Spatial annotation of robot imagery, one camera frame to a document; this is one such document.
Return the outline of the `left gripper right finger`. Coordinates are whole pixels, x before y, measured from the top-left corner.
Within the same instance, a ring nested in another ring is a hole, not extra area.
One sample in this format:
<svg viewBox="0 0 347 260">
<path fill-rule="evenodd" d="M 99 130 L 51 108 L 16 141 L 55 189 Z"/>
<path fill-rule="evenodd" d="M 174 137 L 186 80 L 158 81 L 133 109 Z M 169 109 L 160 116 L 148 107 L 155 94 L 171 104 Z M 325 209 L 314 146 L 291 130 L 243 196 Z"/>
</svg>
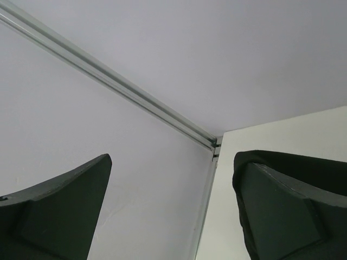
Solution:
<svg viewBox="0 0 347 260">
<path fill-rule="evenodd" d="M 242 199 L 259 259 L 346 259 L 346 196 L 249 163 Z"/>
</svg>

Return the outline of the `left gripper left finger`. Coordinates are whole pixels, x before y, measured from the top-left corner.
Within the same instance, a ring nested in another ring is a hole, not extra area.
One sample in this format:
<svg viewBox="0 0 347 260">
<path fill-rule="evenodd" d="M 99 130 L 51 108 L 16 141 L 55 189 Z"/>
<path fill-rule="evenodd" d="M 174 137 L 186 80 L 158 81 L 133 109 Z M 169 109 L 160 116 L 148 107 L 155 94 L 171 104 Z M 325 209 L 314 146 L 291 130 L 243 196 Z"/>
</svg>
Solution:
<svg viewBox="0 0 347 260">
<path fill-rule="evenodd" d="M 1 196 L 1 259 L 87 259 L 111 168 L 102 154 Z"/>
</svg>

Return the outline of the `black printed t-shirt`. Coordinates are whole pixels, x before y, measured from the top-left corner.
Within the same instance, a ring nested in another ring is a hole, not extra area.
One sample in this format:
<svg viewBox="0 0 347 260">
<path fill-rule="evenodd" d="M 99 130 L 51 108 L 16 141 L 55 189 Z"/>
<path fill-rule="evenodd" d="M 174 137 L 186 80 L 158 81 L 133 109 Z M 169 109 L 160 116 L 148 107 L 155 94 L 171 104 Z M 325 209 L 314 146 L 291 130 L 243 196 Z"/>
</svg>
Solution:
<svg viewBox="0 0 347 260">
<path fill-rule="evenodd" d="M 236 193 L 245 246 L 251 259 L 259 259 L 259 257 L 242 199 L 242 174 L 249 163 L 265 165 L 322 190 L 346 196 L 345 162 L 262 150 L 237 153 L 234 158 L 233 188 Z"/>
</svg>

